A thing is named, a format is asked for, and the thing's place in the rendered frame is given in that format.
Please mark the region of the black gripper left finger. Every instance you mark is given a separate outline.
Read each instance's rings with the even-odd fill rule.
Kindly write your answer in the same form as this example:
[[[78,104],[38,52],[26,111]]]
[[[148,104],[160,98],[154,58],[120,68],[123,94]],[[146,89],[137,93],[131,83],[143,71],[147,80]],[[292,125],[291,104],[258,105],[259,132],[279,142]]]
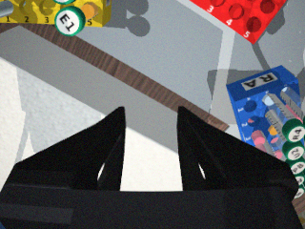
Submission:
[[[89,128],[15,163],[5,184],[120,191],[125,140],[125,107],[118,107]]]

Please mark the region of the yellow rack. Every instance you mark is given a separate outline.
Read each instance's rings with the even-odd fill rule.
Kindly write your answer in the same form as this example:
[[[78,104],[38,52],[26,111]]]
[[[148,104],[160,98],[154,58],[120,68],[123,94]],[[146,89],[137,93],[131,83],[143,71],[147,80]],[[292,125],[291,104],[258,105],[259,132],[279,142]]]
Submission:
[[[52,0],[10,0],[13,4],[11,15],[0,18],[0,23],[54,24],[56,13],[66,6],[81,6],[93,2],[98,14],[85,26],[103,27],[111,20],[112,0],[76,0],[68,5],[59,5]],[[26,5],[24,6],[24,2]],[[33,10],[32,10],[33,8]]]

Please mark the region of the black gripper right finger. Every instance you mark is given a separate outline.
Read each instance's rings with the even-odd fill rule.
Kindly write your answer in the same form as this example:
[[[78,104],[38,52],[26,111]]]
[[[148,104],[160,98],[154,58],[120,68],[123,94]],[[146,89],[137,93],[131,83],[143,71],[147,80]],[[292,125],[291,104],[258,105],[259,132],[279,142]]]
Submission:
[[[281,187],[291,201],[298,192],[288,163],[215,128],[184,106],[178,106],[177,143],[183,191]]]

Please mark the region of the grey flat mat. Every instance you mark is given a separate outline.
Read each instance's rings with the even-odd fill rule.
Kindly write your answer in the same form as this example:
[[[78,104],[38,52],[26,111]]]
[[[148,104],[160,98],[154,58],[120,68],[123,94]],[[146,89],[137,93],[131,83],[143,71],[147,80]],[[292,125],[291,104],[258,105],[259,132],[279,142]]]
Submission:
[[[305,100],[305,0],[287,0],[257,41],[190,0],[112,0],[104,27],[77,37],[230,125],[241,140],[226,85],[282,65]]]

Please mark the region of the red tube rack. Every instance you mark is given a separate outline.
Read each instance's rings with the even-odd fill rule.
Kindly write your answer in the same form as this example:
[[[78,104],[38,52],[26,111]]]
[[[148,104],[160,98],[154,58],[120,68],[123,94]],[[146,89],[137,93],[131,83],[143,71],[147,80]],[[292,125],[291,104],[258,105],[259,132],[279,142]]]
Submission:
[[[286,0],[190,1],[242,35],[252,44],[264,32],[286,2]]]

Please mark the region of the blue tube rack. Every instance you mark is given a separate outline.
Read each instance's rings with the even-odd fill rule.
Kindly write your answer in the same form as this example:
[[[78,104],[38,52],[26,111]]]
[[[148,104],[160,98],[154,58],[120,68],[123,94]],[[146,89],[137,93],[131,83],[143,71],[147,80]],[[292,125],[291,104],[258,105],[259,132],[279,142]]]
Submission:
[[[241,140],[253,146],[254,142],[251,135],[256,130],[263,132],[270,145],[273,140],[268,131],[271,125],[265,117],[270,110],[262,102],[263,96],[265,94],[275,94],[284,105],[286,103],[280,97],[281,90],[284,88],[291,87],[300,96],[298,79],[282,65],[235,81],[226,85],[226,87]],[[250,117],[254,122],[248,122]]]

